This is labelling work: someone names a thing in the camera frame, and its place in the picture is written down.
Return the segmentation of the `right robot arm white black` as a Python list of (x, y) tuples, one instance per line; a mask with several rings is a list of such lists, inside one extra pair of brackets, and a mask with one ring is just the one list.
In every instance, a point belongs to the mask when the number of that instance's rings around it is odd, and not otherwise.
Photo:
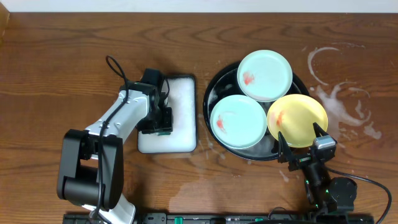
[(320, 220), (348, 221), (348, 213), (354, 210), (357, 184), (348, 177), (331, 178), (325, 163), (335, 157), (337, 141), (313, 123), (315, 139), (305, 154), (294, 154), (285, 137), (278, 132), (278, 162), (288, 163), (289, 171), (301, 170), (305, 177), (308, 201), (315, 208), (308, 217)]

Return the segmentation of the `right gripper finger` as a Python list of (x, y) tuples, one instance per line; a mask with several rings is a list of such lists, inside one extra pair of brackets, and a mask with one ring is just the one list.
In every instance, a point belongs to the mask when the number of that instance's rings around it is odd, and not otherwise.
[(293, 153), (290, 149), (290, 146), (287, 144), (285, 137), (279, 131), (278, 132), (278, 142), (279, 142), (279, 150), (278, 150), (278, 162), (285, 163), (290, 162), (293, 159)]
[(316, 122), (313, 123), (313, 130), (316, 137), (323, 137), (328, 135), (328, 133), (325, 130), (323, 130)]

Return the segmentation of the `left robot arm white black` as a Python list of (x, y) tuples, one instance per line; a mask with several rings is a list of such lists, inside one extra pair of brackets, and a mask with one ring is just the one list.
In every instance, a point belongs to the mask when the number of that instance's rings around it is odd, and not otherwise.
[(97, 122), (64, 135), (57, 195), (88, 209), (89, 223), (134, 221), (136, 208), (122, 194), (123, 144), (135, 128), (145, 134), (172, 131), (168, 95), (161, 84), (128, 82)]

